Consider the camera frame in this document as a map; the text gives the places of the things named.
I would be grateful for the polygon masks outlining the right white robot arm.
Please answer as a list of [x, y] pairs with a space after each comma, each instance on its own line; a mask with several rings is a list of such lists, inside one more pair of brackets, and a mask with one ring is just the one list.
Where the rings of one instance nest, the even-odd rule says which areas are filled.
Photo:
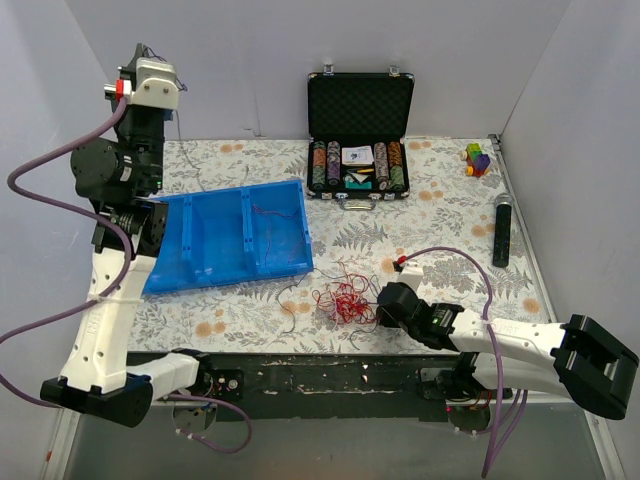
[[380, 323], [400, 328], [433, 349], [502, 359], [507, 387], [570, 398], [611, 420], [625, 418], [639, 357], [594, 319], [574, 314], [567, 323], [487, 322], [460, 305], [427, 304], [402, 282], [377, 297]]

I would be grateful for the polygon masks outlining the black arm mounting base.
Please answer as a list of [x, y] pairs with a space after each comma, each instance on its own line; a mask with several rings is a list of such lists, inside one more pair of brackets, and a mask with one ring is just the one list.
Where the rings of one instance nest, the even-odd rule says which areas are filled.
[[229, 402], [253, 420], [447, 419], [437, 392], [453, 355], [197, 355], [186, 393]]

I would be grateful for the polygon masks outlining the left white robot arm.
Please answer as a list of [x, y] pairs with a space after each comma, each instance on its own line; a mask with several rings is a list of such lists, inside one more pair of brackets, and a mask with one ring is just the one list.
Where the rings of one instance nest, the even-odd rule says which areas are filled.
[[104, 89], [118, 117], [115, 140], [84, 141], [70, 157], [75, 191], [98, 217], [90, 306], [68, 360], [43, 382], [40, 397], [127, 427], [140, 424], [158, 397], [180, 389], [200, 400], [213, 386], [211, 373], [186, 355], [172, 354], [139, 373], [127, 370], [133, 320], [168, 223], [168, 205], [152, 197], [163, 183], [164, 124], [182, 89], [175, 68], [138, 44], [116, 83]]

